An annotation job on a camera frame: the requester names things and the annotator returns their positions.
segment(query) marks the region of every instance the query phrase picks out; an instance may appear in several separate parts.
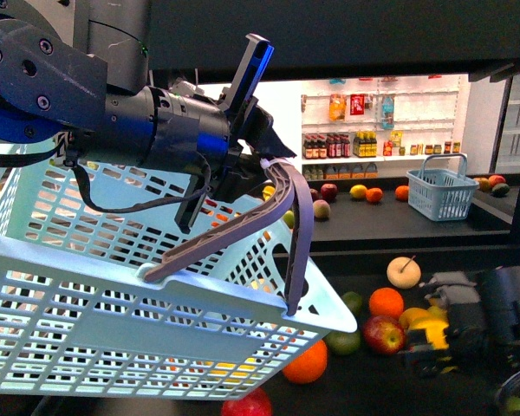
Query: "gray basket handle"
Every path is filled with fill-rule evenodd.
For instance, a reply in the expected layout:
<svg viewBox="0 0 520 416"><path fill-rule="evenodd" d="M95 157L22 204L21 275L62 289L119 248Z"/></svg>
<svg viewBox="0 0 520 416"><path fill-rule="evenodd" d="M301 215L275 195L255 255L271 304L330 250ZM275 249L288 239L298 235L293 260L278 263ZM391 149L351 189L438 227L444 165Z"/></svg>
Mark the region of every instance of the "gray basket handle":
<svg viewBox="0 0 520 416"><path fill-rule="evenodd" d="M426 170L426 163L430 159L443 159L443 158L461 158L462 162L460 163L460 166L458 167L457 176L461 179L466 179L466 168L468 167L468 159L466 158L466 155L464 153L453 153L453 154L433 154L431 156L428 156L426 160L422 162L422 168L418 171L418 178L422 179L424 178L424 172Z"/></svg>

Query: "plastic basket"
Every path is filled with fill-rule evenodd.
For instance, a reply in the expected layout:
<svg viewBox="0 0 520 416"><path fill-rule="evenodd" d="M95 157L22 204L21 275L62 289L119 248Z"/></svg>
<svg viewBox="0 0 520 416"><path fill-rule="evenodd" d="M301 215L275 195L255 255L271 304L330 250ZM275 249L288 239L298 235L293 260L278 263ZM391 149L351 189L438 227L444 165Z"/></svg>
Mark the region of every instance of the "plastic basket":
<svg viewBox="0 0 520 416"><path fill-rule="evenodd" d="M426 169L431 159L462 159L458 172L448 169ZM419 171L408 171L408 204L432 221L466 219L471 199L478 182L466 177L468 160L465 154L442 154L429 156Z"/></svg>
<svg viewBox="0 0 520 416"><path fill-rule="evenodd" d="M97 204L182 194L186 175L100 165ZM190 235L177 206L124 217L88 209L70 171L14 170L0 191L0 393L229 400L329 330L356 322L309 260L307 293L286 315L273 258L283 221L158 284L138 269L259 201L206 200Z"/></svg>

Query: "lime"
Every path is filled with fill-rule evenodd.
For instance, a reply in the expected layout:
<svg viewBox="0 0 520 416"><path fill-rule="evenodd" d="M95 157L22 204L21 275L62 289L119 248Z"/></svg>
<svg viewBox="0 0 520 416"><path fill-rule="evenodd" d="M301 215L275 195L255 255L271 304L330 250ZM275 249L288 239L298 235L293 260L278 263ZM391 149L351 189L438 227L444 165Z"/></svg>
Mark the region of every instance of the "lime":
<svg viewBox="0 0 520 416"><path fill-rule="evenodd" d="M289 210L283 214L283 222L292 230L295 227L295 214Z"/></svg>
<svg viewBox="0 0 520 416"><path fill-rule="evenodd" d="M354 316L357 316L362 310L362 296L358 293L350 291L341 296L343 303L347 305L348 310L350 310Z"/></svg>
<svg viewBox="0 0 520 416"><path fill-rule="evenodd" d="M348 332L331 331L323 339L329 350L335 355L349 355L361 346L362 336L360 331Z"/></svg>

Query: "orange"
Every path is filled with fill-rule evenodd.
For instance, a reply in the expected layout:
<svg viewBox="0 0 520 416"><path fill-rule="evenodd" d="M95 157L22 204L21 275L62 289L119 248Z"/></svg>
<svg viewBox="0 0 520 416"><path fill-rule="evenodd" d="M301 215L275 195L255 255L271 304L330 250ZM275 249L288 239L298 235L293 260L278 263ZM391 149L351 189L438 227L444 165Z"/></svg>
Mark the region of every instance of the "orange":
<svg viewBox="0 0 520 416"><path fill-rule="evenodd" d="M405 301L400 293L392 288L377 289L368 301L370 313L374 316L391 316L397 321L405 310Z"/></svg>
<svg viewBox="0 0 520 416"><path fill-rule="evenodd" d="M377 204L383 198L383 191L380 188L371 188L366 191L366 201Z"/></svg>
<svg viewBox="0 0 520 416"><path fill-rule="evenodd" d="M328 347L319 340L282 370L291 383L308 384L318 380L328 366Z"/></svg>
<svg viewBox="0 0 520 416"><path fill-rule="evenodd" d="M399 201L408 202L408 186L407 185L397 186L397 189L395 189L395 197Z"/></svg>

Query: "product package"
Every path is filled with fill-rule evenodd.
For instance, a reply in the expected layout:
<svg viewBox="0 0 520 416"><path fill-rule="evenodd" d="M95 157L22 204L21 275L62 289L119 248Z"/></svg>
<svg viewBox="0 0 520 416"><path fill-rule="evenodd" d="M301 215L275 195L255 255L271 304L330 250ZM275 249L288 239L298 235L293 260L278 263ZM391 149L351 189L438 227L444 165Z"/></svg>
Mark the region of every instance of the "product package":
<svg viewBox="0 0 520 416"><path fill-rule="evenodd" d="M385 130L394 129L394 113L395 113L395 97L394 95L384 95L381 102L381 112L383 119L381 121Z"/></svg>
<svg viewBox="0 0 520 416"><path fill-rule="evenodd" d="M331 94L329 96L329 119L331 121L345 120L346 111L346 96L344 94Z"/></svg>

